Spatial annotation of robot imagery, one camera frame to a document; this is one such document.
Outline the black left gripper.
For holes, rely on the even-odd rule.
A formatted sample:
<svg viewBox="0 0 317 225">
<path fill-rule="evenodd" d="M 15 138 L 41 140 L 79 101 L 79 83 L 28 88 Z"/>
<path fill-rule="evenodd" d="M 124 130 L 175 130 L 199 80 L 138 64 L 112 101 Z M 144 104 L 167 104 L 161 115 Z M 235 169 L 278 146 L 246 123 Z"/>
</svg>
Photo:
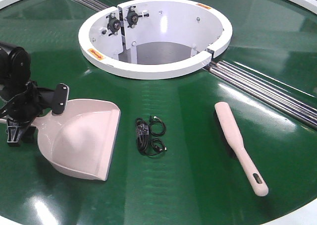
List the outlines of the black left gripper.
<svg viewBox="0 0 317 225">
<path fill-rule="evenodd" d="M 47 108 L 52 107 L 53 90 L 38 87 L 37 82 L 30 80 L 25 90 L 8 100 L 0 109 L 0 117 L 9 117 L 7 124 L 7 143 L 9 146 L 20 146 L 23 134 L 23 122 L 34 120 Z M 24 130 L 23 142 L 35 141 L 36 127 L 28 126 Z"/>
</svg>

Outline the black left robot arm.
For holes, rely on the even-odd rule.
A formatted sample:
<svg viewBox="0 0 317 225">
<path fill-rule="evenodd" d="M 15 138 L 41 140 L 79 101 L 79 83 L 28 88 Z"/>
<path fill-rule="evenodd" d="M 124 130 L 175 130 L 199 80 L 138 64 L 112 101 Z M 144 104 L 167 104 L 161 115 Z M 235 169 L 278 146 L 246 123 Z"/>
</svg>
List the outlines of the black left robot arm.
<svg viewBox="0 0 317 225">
<path fill-rule="evenodd" d="M 24 48 L 0 43 L 0 117 L 7 117 L 7 143 L 18 147 L 33 136 L 31 126 L 44 109 L 51 108 L 54 90 L 38 87 L 31 80 L 30 55 Z"/>
</svg>

